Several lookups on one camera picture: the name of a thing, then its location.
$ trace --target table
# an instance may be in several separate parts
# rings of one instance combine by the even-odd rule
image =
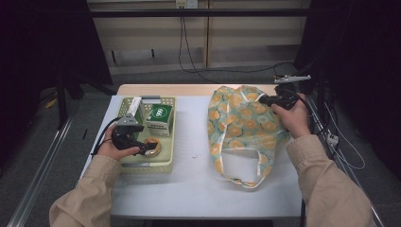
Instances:
[[[121,175],[113,191],[112,215],[145,219],[300,216],[302,197],[297,174],[283,149],[277,152],[271,174],[255,189],[231,183],[215,171],[207,143],[206,114],[210,96],[220,86],[126,84],[119,88],[100,131],[116,116],[122,98],[127,96],[176,96],[177,119],[172,172]],[[275,94],[274,85],[255,86],[269,95]],[[185,116],[189,115],[199,119],[199,126],[187,124]]]

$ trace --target sleeve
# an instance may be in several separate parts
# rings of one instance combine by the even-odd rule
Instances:
[[[112,190],[120,171],[115,159],[94,156],[77,187],[50,207],[50,226],[110,226]]]
[[[297,138],[287,151],[307,207],[306,226],[374,226],[369,199],[327,158],[318,136]]]

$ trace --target green box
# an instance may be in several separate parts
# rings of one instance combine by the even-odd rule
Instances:
[[[147,117],[147,126],[152,135],[169,136],[173,121],[173,107],[153,104]]]

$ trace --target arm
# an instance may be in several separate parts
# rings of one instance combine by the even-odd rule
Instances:
[[[88,165],[78,185],[56,200],[50,208],[50,226],[109,226],[112,191],[120,174],[119,160],[139,148],[118,150],[110,138],[113,126],[105,134],[98,155]]]
[[[287,150],[307,206],[306,226],[374,226],[369,199],[327,158],[318,136],[310,134],[305,105],[298,101],[290,111],[272,108],[295,139]]]

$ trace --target orange patterned plastic bag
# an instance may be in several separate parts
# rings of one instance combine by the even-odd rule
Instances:
[[[208,108],[209,146],[216,170],[226,179],[249,188],[257,187],[269,175],[277,147],[289,139],[280,116],[258,102],[264,94],[253,86],[242,85],[237,89],[222,86],[213,93]],[[256,151],[257,180],[246,182],[227,175],[222,158],[224,150]]]

